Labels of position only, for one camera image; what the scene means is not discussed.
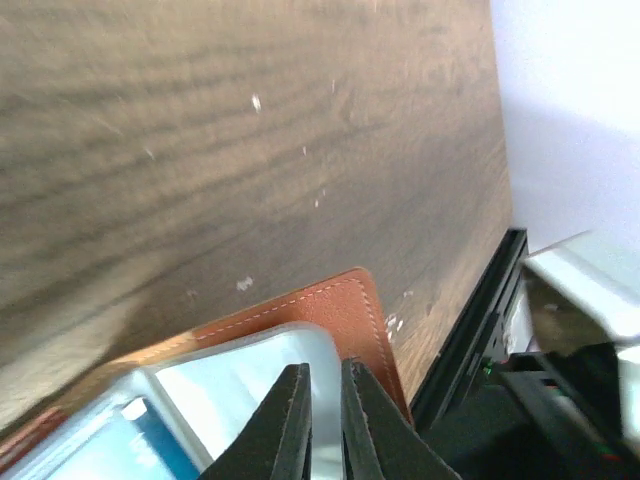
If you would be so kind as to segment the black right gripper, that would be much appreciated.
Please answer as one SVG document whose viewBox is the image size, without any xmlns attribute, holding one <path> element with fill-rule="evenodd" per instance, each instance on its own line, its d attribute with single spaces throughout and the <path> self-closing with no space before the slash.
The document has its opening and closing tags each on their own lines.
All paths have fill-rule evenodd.
<svg viewBox="0 0 640 480">
<path fill-rule="evenodd" d="M 423 440 L 463 479 L 636 479 L 611 342 L 514 354 L 430 425 Z"/>
</svg>

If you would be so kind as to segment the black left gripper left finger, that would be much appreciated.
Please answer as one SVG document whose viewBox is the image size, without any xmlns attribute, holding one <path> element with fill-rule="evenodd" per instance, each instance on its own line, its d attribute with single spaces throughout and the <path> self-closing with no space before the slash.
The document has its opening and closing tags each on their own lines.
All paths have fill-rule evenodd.
<svg viewBox="0 0 640 480">
<path fill-rule="evenodd" d="M 202 479 L 311 477 L 312 404 L 307 363 L 286 366 L 243 430 Z"/>
</svg>

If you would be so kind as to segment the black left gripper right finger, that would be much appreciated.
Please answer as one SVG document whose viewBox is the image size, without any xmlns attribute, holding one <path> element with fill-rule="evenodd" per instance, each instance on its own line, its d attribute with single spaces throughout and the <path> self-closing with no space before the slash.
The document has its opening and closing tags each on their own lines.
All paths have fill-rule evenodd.
<svg viewBox="0 0 640 480">
<path fill-rule="evenodd" d="M 458 479 L 416 433 L 371 370 L 341 364 L 341 423 L 347 479 Z"/>
</svg>

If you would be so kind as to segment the brown leather card holder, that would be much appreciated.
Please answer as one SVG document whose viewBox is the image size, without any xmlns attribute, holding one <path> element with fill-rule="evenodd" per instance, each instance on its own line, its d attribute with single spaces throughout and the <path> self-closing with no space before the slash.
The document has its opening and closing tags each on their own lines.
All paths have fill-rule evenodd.
<svg viewBox="0 0 640 480">
<path fill-rule="evenodd" d="M 295 322 L 309 323 L 328 332 L 339 357 L 356 357 L 365 363 L 404 418 L 412 419 L 373 277 L 363 268 L 354 268 L 94 368 L 1 443 L 1 471 L 15 465 L 117 377 L 141 366 L 157 365 L 180 354 Z"/>
</svg>

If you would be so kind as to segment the blue VIP card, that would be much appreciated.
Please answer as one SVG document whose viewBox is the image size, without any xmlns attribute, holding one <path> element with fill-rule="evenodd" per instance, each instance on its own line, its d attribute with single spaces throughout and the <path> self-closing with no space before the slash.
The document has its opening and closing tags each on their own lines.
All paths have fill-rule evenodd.
<svg viewBox="0 0 640 480">
<path fill-rule="evenodd" d="M 105 401 L 62 426 L 3 479 L 196 479 L 200 472 L 143 396 Z"/>
</svg>

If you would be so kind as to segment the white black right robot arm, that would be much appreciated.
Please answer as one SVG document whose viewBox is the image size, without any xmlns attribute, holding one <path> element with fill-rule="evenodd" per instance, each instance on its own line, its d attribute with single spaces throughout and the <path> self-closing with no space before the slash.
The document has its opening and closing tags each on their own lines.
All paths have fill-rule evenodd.
<svg viewBox="0 0 640 480">
<path fill-rule="evenodd" d="M 639 256 L 510 231 L 415 397 L 464 479 L 639 475 Z"/>
</svg>

